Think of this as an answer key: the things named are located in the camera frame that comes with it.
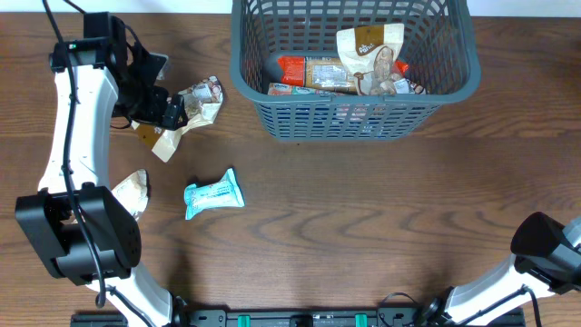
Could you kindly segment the beige paper bag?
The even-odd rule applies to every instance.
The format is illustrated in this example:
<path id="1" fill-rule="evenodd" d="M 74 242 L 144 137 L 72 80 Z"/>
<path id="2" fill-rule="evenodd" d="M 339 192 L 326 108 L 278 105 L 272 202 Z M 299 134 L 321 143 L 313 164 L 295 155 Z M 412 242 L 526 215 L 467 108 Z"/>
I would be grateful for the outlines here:
<path id="1" fill-rule="evenodd" d="M 149 202 L 147 172 L 139 169 L 130 174 L 113 188 L 112 194 L 134 220 L 138 221 Z"/>

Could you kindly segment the teal snack pack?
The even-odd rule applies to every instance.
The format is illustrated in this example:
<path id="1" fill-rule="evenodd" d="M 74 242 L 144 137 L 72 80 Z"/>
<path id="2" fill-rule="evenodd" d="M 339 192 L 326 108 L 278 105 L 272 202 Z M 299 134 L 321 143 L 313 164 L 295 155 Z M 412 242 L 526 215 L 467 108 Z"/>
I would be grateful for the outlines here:
<path id="1" fill-rule="evenodd" d="M 204 186 L 193 183 L 187 186 L 184 190 L 183 200 L 186 205 L 186 221 L 190 221 L 204 210 L 245 206 L 241 188 L 232 168 L 229 168 L 221 180 L 216 183 Z"/>

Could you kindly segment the orange tan pasta package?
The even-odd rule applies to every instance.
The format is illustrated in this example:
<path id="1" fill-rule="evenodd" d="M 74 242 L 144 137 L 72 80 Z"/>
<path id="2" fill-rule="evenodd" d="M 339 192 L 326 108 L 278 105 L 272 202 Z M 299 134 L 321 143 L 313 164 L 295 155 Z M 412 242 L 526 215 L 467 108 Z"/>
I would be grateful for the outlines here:
<path id="1" fill-rule="evenodd" d="M 338 57 L 284 55 L 277 60 L 281 82 L 310 93 L 357 94 L 355 84 Z"/>

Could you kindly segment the beige cookie bag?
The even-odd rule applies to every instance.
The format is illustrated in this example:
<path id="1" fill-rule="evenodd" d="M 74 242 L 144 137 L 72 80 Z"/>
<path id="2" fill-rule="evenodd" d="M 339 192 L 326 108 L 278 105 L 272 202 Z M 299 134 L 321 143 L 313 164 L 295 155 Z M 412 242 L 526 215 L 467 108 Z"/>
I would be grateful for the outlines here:
<path id="1" fill-rule="evenodd" d="M 405 25 L 367 25 L 336 33 L 338 54 L 358 95 L 426 94 L 406 77 L 409 67 L 399 60 Z"/>

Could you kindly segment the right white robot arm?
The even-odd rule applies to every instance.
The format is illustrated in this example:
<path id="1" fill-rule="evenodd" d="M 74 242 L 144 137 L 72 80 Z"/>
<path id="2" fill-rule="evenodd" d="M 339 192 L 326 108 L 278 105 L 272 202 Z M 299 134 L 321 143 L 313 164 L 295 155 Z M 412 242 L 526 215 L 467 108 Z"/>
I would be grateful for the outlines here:
<path id="1" fill-rule="evenodd" d="M 567 225 L 545 213 L 518 227 L 511 254 L 474 282 L 451 289 L 443 316 L 457 325 L 485 326 L 538 298 L 580 290 L 580 220 Z"/>

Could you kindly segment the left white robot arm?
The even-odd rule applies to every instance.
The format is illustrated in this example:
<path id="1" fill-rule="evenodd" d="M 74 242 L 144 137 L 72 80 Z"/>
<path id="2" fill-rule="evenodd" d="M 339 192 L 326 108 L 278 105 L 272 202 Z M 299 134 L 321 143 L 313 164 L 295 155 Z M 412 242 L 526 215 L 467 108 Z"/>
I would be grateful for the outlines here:
<path id="1" fill-rule="evenodd" d="M 49 64 L 57 115 L 49 162 L 15 219 L 48 273 L 92 289 L 131 326 L 185 326 L 182 299 L 142 264 L 135 218 L 109 186 L 111 121 L 176 130 L 187 124 L 183 98 L 156 85 L 166 57 L 127 42 L 130 26 L 107 12 L 84 16 L 79 40 L 58 40 Z"/>

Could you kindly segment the grey plastic mesh basket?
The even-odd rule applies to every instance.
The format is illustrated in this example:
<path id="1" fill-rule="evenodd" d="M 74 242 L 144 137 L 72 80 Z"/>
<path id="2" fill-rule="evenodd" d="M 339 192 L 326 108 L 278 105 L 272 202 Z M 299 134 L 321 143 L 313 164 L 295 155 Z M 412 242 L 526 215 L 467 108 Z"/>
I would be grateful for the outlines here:
<path id="1" fill-rule="evenodd" d="M 284 55 L 337 56 L 336 33 L 402 23 L 399 60 L 424 94 L 270 95 Z M 481 69 L 465 0 L 242 1 L 231 9 L 231 79 L 279 140 L 393 140 L 410 134 L 444 104 L 468 99 Z"/>

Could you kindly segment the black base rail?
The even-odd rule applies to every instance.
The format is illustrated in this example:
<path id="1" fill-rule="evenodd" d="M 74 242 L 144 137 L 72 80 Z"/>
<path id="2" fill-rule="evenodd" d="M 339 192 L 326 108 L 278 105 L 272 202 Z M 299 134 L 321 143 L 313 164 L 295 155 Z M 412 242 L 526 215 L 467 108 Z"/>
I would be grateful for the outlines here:
<path id="1" fill-rule="evenodd" d="M 187 318 L 193 327 L 296 327 L 296 326 L 414 326 L 417 308 L 383 307 L 374 311 L 327 311 L 327 312 L 226 312 L 224 310 L 199 310 L 190 312 Z M 75 314 L 71 327 L 129 326 L 120 313 Z M 525 327 L 522 309 L 515 309 L 496 318 L 487 326 Z"/>

